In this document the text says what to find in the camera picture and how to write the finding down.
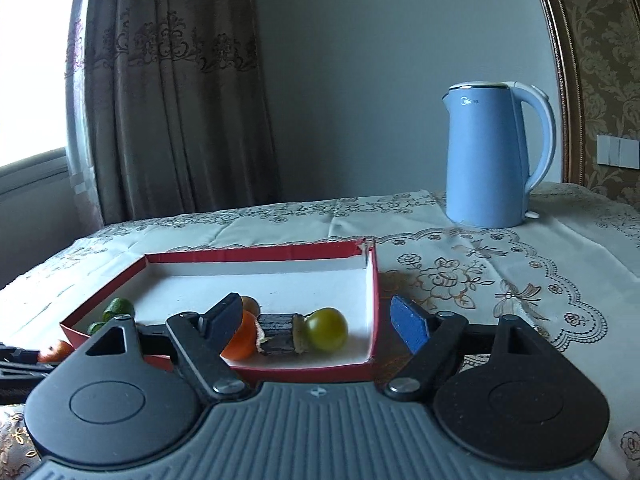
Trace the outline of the light blue electric kettle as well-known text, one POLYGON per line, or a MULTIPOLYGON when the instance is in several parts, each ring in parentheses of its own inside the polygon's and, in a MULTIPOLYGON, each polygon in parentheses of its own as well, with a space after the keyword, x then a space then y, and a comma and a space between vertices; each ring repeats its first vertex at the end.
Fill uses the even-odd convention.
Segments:
POLYGON ((442 97, 449 115, 446 215, 477 229, 504 229, 523 223, 529 194, 544 180, 556 148, 549 97, 519 81, 465 81, 442 97), (537 113, 542 149, 529 168, 523 116, 537 113))

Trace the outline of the white lace patterned tablecloth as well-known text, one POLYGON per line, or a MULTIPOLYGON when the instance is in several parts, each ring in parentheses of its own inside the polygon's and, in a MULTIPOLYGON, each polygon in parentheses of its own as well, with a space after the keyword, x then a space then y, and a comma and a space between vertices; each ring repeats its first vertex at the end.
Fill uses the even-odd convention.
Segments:
POLYGON ((454 226, 444 196, 382 197, 229 209, 115 224, 19 276, 1 292, 1 338, 58 339, 93 289, 151 252, 337 242, 367 237, 380 295, 489 323, 515 313, 563 351, 608 398, 597 456, 617 479, 639 474, 639 216, 574 184, 545 184, 536 218, 503 230, 454 226))

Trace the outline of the white wall switch panel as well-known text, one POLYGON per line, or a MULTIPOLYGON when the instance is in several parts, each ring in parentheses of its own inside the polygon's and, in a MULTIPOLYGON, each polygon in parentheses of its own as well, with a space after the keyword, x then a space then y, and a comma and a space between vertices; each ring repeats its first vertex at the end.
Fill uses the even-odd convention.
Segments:
POLYGON ((639 141, 619 136, 597 135, 597 164, 623 169, 640 169, 639 141))

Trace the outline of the dark sugarcane piece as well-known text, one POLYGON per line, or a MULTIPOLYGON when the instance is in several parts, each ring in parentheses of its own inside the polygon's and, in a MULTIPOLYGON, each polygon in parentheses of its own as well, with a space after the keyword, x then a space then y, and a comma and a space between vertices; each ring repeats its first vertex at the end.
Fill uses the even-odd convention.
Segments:
POLYGON ((257 329, 257 350, 263 356, 299 356, 308 350, 301 314, 261 314, 257 329))

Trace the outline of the orange mandarin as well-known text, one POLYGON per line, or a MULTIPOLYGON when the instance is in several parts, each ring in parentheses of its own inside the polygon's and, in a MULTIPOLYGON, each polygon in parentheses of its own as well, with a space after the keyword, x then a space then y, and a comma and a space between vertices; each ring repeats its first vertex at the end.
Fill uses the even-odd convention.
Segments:
POLYGON ((221 356, 230 361, 243 361, 257 351, 257 325, 256 318, 250 311, 244 310, 242 321, 238 330, 234 333, 221 356))
POLYGON ((58 340, 49 347, 38 352, 37 361, 39 363, 59 363, 63 362, 75 351, 74 347, 66 340, 58 340))

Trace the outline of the green tomato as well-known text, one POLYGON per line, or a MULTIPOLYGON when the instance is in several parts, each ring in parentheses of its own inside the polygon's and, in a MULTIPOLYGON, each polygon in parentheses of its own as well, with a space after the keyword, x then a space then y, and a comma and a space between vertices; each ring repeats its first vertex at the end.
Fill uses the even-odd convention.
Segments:
POLYGON ((325 307, 304 317, 307 339, 314 350, 335 352, 348 338, 346 318, 337 309, 325 307))

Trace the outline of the green cucumber piece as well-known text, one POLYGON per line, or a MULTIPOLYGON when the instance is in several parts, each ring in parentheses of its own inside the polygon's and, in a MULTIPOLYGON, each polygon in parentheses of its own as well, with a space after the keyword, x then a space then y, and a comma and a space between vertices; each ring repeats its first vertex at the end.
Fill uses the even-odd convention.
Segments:
POLYGON ((126 298, 114 298, 104 309, 102 314, 102 321, 108 322, 117 315, 129 315, 133 318, 136 315, 134 304, 126 298))
POLYGON ((104 325, 105 323, 103 321, 91 323, 88 327, 87 334, 89 336, 96 334, 104 325))

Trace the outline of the brown patterned curtain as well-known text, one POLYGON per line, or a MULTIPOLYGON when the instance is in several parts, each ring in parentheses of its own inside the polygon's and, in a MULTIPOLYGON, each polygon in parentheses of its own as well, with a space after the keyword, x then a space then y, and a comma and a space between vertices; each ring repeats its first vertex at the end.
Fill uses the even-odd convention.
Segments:
POLYGON ((73 0, 65 82, 86 230, 280 198, 254 0, 73 0))

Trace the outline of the window frame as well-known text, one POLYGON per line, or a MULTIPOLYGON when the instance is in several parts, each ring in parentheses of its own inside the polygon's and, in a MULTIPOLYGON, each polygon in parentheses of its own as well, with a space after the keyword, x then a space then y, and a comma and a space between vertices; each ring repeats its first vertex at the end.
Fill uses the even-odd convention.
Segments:
POLYGON ((6 195, 35 184, 68 175, 65 148, 30 156, 1 167, 1 194, 6 195))

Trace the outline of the brown longan fruit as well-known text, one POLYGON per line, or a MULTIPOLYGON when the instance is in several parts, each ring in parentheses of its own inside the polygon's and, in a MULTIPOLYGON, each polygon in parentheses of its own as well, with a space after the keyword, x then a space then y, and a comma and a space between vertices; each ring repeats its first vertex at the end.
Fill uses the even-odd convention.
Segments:
POLYGON ((260 315, 260 307, 258 302, 250 296, 242 296, 241 297, 243 309, 247 312, 250 312, 254 315, 255 318, 260 315))

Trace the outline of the red shallow cardboard box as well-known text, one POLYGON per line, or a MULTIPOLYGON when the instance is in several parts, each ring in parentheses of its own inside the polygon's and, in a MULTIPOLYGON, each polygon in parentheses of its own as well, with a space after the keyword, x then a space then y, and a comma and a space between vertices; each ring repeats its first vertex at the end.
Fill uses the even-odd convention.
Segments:
POLYGON ((368 382, 378 338, 378 263, 368 240, 146 254, 116 274, 98 278, 92 294, 64 318, 74 347, 87 338, 108 303, 134 304, 137 322, 160 324, 183 311, 203 313, 237 292, 264 313, 308 314, 332 307, 348 324, 348 339, 333 354, 251 358, 233 363, 249 382, 368 382))

